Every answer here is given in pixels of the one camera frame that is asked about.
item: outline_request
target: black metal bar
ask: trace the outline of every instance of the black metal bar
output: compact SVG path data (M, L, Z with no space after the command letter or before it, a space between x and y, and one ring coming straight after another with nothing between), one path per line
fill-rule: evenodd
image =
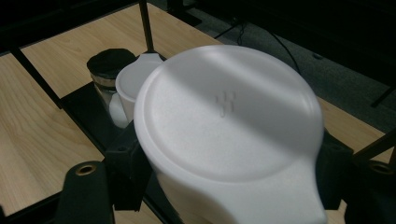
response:
M49 96L53 103L55 103L58 108L62 109L61 99L50 87L47 81L41 76L41 74L35 69L29 59L18 48L12 38L8 34L2 34L0 38L5 46L9 49L11 54L14 55L18 62L20 62L20 64L26 69L26 71L35 80L35 82L37 82L37 84L44 90L44 92Z
M371 107L377 107L385 98L387 98L394 90L396 90L396 87L389 87L384 93L382 93L381 96L378 97L372 104Z
M390 155L389 166L396 170L396 147L393 148L392 154Z
M148 52L154 52L154 44L152 41L151 28L149 25L149 10L146 0L139 0L140 15L142 17L143 29L145 31L146 45Z
M360 161L368 161L374 156L396 146L396 128L386 133L374 141L369 146L365 147L353 156L353 161L359 163Z
M55 219L58 209L58 203L61 198L61 192L58 192L48 198L32 204L19 212L16 212L6 218L7 224L50 224Z

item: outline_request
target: metal grommet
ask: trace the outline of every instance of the metal grommet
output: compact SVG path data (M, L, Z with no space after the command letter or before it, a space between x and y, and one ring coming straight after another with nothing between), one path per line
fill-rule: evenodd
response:
M93 164L86 164L81 167L78 167L76 170L76 175L90 175L95 172L96 166Z
M370 163L370 168L382 175L393 175L394 173L392 169L382 163Z

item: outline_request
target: black lid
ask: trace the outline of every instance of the black lid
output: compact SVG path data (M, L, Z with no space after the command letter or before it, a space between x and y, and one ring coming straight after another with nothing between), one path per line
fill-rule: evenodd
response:
M91 57L87 67L91 74L105 79L115 79L126 65L136 61L128 49L107 49Z

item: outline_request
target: white plastic lid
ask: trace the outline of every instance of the white plastic lid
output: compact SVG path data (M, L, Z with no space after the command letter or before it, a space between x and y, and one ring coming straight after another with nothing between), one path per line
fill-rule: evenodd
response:
M236 46L191 49L161 64L139 92L134 123L163 172L224 182L314 158L323 133L306 82L280 60Z
M119 95L134 102L146 78L162 62L157 53L139 55L135 62L125 66L117 75L116 87Z

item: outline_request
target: white cup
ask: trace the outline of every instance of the white cup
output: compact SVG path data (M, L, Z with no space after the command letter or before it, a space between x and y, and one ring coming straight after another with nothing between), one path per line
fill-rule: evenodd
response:
M157 53L144 53L124 67L116 78L117 93L109 105L110 117L116 126L125 128L134 119L134 102L146 78L163 60Z

